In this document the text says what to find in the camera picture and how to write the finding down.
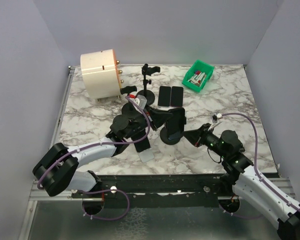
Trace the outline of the silver edged black phone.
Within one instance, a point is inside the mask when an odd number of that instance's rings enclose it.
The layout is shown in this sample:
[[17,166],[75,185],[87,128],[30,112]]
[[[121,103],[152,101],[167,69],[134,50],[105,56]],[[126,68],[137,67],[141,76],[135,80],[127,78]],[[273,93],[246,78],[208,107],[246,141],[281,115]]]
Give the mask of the silver edged black phone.
[[170,107],[170,101],[171,101],[171,87],[160,86],[157,105],[159,107]]

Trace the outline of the black phone stand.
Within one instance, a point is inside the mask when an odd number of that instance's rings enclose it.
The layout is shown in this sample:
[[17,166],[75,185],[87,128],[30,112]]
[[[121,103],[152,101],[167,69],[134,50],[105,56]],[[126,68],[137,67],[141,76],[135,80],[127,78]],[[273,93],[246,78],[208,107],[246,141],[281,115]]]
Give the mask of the black phone stand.
[[147,86],[152,84],[152,80],[147,79],[147,76],[151,77],[152,74],[160,72],[161,68],[159,66],[150,67],[147,63],[145,63],[141,68],[141,74],[143,75],[143,90],[140,90],[137,93],[137,96],[144,96],[147,100],[147,105],[149,106],[155,102],[155,94],[151,90],[147,89]]
[[136,92],[137,87],[135,85],[133,86],[126,86],[120,89],[120,93],[122,95],[126,94],[126,97],[128,99],[128,103],[124,104],[121,113],[123,115],[126,115],[129,119],[136,118],[138,115],[140,115],[140,112],[136,110],[136,108],[133,105],[133,100],[136,98],[135,95],[131,94],[132,92]]

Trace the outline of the purple edged black phone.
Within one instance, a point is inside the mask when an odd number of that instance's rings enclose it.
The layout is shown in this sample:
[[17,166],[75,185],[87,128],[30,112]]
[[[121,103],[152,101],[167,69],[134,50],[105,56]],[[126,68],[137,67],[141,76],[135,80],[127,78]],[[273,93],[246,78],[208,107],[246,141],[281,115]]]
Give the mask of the purple edged black phone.
[[171,88],[170,106],[182,107],[184,99],[184,88],[180,86],[173,86]]

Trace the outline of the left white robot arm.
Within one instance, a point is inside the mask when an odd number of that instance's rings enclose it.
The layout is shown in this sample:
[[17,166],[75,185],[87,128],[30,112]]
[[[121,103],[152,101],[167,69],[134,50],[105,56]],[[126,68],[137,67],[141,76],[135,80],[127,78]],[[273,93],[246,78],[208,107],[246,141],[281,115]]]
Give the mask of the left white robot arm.
[[173,113],[150,106],[138,107],[134,112],[134,115],[117,115],[110,131],[100,140],[79,146],[54,144],[32,170],[38,181],[37,188],[45,190],[50,197],[64,190],[81,190],[93,198],[100,193],[99,180],[91,170],[79,172],[78,168],[120,155],[129,145],[134,145],[143,163],[152,160],[154,154],[148,134],[170,120]]

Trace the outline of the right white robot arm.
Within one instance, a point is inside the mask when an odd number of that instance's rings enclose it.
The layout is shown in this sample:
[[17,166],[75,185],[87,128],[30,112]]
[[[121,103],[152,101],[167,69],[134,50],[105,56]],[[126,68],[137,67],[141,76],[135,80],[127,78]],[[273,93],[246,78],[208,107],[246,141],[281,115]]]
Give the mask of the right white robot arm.
[[300,203],[273,184],[241,151],[243,144],[233,130],[214,135],[210,124],[183,132],[194,146],[206,146],[221,157],[226,171],[219,189],[233,193],[258,210],[276,229],[282,240],[300,240]]

